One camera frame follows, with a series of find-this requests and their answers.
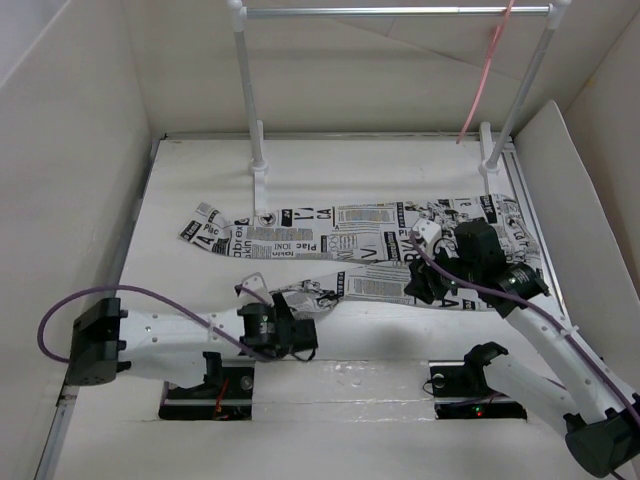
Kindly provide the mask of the newspaper print trousers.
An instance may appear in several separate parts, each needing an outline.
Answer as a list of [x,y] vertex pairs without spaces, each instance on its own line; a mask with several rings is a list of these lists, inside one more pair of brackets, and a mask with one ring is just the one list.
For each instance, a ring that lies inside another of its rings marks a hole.
[[420,219],[441,227],[436,247],[440,256],[457,258],[455,229],[481,219],[495,230],[508,264],[543,272],[539,244],[527,229],[518,204],[501,194],[422,203],[282,209],[234,222],[202,203],[178,237],[231,258],[352,263],[348,270],[281,288],[287,303],[300,312],[329,311],[343,300],[425,308],[427,302],[405,291],[410,264],[421,259],[409,241],[409,230]]

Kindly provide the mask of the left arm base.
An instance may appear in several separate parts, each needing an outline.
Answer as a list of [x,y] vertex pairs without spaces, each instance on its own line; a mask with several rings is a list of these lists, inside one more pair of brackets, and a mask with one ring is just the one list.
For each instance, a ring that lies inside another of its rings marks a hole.
[[221,380],[181,388],[165,382],[158,417],[165,421],[249,421],[252,419],[254,364],[227,362]]

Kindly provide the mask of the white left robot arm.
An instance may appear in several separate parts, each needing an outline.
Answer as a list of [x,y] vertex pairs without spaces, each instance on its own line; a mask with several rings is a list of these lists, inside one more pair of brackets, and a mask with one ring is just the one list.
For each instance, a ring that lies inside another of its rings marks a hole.
[[68,384],[79,387],[110,383],[120,374],[162,380],[193,388],[201,396],[216,394],[230,361],[278,361],[318,349],[315,322],[298,318],[280,293],[237,286],[237,309],[193,314],[152,314],[122,309],[106,298],[73,325]]

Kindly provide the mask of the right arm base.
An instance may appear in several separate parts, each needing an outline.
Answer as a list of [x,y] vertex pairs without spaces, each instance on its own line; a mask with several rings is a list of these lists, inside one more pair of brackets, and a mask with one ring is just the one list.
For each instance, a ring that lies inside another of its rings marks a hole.
[[510,398],[474,384],[462,362],[431,362],[423,391],[434,401],[437,420],[527,420],[526,409]]

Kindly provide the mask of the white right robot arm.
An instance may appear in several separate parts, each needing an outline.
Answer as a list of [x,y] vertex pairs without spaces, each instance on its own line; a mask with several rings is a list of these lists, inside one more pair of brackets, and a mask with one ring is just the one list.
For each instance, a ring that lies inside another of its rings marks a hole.
[[639,454],[639,394],[615,375],[559,313],[542,277],[507,260],[492,225],[474,219],[454,230],[455,253],[439,247],[440,225],[420,219],[409,241],[418,254],[406,294],[427,304],[473,290],[517,330],[555,374],[549,380],[496,342],[474,346],[460,379],[476,394],[503,394],[533,411],[561,437],[590,475],[605,478]]

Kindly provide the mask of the white clothes rack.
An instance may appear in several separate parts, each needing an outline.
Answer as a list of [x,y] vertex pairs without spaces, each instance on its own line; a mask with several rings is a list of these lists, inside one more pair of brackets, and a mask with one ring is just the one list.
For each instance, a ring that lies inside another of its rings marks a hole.
[[498,43],[504,34],[508,20],[516,16],[543,17],[546,19],[545,28],[531,57],[527,70],[521,80],[513,104],[506,117],[500,135],[497,139],[492,136],[491,125],[483,122],[480,125],[479,137],[481,148],[481,162],[479,173],[484,180],[485,191],[491,192],[496,186],[500,172],[500,157],[518,116],[524,106],[527,95],[537,76],[545,54],[550,46],[554,34],[559,29],[562,20],[571,3],[569,1],[553,1],[546,6],[516,7],[512,1],[504,7],[498,6],[399,6],[399,7],[296,7],[296,8],[248,8],[241,1],[229,1],[232,30],[234,34],[236,56],[240,70],[241,86],[244,96],[244,106],[247,117],[249,140],[252,160],[249,165],[254,181],[254,212],[258,215],[267,212],[266,176],[269,163],[264,155],[264,127],[258,119],[253,88],[251,84],[249,56],[246,46],[245,27],[249,20],[266,20],[278,18],[401,18],[401,17],[498,17],[497,25],[487,50],[482,69],[479,87],[474,97],[470,112],[457,140],[462,141],[487,82],[490,67],[493,62]]

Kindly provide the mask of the aluminium rail right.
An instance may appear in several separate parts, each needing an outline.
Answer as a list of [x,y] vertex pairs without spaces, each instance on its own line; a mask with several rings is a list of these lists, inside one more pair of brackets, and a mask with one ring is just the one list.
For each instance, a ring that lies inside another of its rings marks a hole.
[[569,314],[564,301],[563,293],[555,273],[553,262],[549,255],[541,224],[536,215],[533,200],[530,195],[523,168],[519,161],[516,147],[508,143],[500,157],[499,172],[500,192],[508,195],[519,206],[527,230],[532,234],[540,251],[540,263],[543,279],[549,287],[551,295],[555,298],[557,309],[562,320],[569,320]]

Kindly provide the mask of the aluminium rail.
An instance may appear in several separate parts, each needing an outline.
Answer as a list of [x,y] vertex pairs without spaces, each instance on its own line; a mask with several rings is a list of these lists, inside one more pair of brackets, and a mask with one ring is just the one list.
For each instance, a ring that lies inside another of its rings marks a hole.
[[[108,264],[109,270],[106,277],[106,281],[108,283],[118,283],[121,278],[129,245],[145,194],[146,185],[151,174],[160,141],[160,138],[152,140],[150,153],[144,163],[141,180],[136,186],[133,200],[126,210],[126,221],[118,237],[118,242],[116,244],[115,252],[112,255],[111,262]],[[49,480],[53,479],[55,476],[55,471],[58,466],[64,440],[69,429],[78,393],[78,387],[69,386],[66,382],[63,382],[56,400],[56,410],[51,428],[44,445],[37,471],[34,475],[35,480]]]
[[543,279],[549,287],[551,295],[555,298],[557,309],[562,320],[569,320],[569,314],[564,301],[563,293],[555,273],[553,262],[549,255],[541,224],[536,215],[533,200],[530,195],[523,168],[519,161],[516,147],[508,143],[500,157],[499,172],[500,192],[508,195],[519,206],[527,230],[532,234],[540,251],[540,263]]

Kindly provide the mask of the aluminium rail left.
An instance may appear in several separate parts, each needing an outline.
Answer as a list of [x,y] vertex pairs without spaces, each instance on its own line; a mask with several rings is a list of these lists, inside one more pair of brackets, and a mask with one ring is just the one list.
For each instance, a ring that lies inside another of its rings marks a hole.
[[[118,283],[121,278],[129,245],[145,194],[146,185],[151,174],[160,141],[160,138],[152,140],[150,153],[144,163],[141,180],[136,186],[133,200],[126,210],[126,221],[118,237],[118,242],[116,244],[115,252],[112,255],[111,262],[108,264],[109,270],[106,277],[106,281],[108,283]],[[53,479],[55,476],[55,471],[58,466],[64,440],[69,429],[78,393],[78,387],[69,386],[66,382],[63,382],[56,400],[56,410],[51,428],[44,445],[37,471],[34,475],[35,480],[49,480]]]

